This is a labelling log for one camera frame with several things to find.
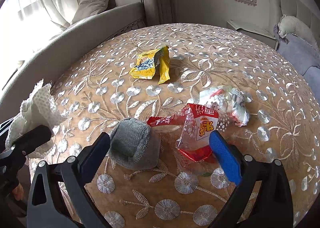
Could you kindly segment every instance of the plastic wrapper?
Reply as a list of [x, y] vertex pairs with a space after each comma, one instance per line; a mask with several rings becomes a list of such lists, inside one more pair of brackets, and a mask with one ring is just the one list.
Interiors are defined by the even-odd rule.
[[168, 46], [160, 49], [143, 52], [137, 56], [137, 64], [131, 69], [130, 75], [133, 78], [152, 79], [159, 66], [160, 79], [162, 84], [170, 79], [169, 76], [169, 50]]
[[244, 95], [232, 86], [216, 86], [200, 92], [199, 104], [226, 113], [236, 126], [247, 125], [250, 113]]
[[211, 172], [216, 162], [209, 146], [210, 133], [216, 129], [224, 131], [230, 121], [214, 109], [186, 104], [172, 116], [150, 117], [148, 124], [157, 133], [170, 136], [180, 170], [202, 175]]

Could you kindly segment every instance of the nightstand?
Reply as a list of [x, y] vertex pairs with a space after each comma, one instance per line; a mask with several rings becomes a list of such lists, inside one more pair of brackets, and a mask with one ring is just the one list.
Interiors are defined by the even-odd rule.
[[257, 25], [248, 23], [248, 22], [241, 22], [241, 21], [234, 21], [234, 20], [227, 20], [227, 28], [235, 31], [239, 31], [249, 37], [252, 37], [256, 40], [259, 40], [274, 50], [278, 47], [278, 41], [274, 36], [272, 36], [267, 30], [259, 28]]

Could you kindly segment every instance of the yellow snack wrapper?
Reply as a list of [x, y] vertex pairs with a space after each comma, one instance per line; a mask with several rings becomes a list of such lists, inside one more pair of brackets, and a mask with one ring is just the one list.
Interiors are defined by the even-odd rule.
[[131, 69], [130, 75], [133, 78], [152, 79], [156, 73], [156, 67], [159, 65], [160, 79], [158, 83], [162, 84], [170, 79], [169, 62], [168, 46], [143, 52], [137, 55], [137, 64]]

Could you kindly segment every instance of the blue gripper pad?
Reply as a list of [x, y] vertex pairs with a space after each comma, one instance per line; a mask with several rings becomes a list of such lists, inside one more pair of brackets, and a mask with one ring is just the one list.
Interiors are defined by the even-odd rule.
[[209, 145], [228, 180], [238, 186], [241, 182], [240, 164], [232, 154], [227, 142], [217, 130], [211, 132]]
[[102, 132], [91, 146], [84, 147], [80, 152], [77, 158], [83, 185], [92, 181], [109, 148], [110, 137], [105, 132]]

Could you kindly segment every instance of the metal screw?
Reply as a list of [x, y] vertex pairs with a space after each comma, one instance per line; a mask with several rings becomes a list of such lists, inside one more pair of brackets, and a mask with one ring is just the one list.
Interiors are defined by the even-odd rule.
[[76, 157], [75, 156], [71, 156], [71, 157], [69, 157], [68, 159], [67, 159], [67, 161], [69, 162], [69, 163], [72, 163], [72, 162], [74, 162], [76, 160]]
[[250, 161], [253, 160], [253, 158], [252, 158], [252, 156], [250, 156], [250, 155], [246, 155], [246, 156], [244, 156], [244, 160], [250, 162]]
[[278, 159], [276, 159], [276, 160], [275, 160], [275, 164], [278, 165], [278, 166], [281, 166], [281, 161], [278, 160]]
[[44, 160], [40, 161], [39, 164], [38, 164], [39, 167], [43, 167], [44, 165], [45, 165], [45, 161]]

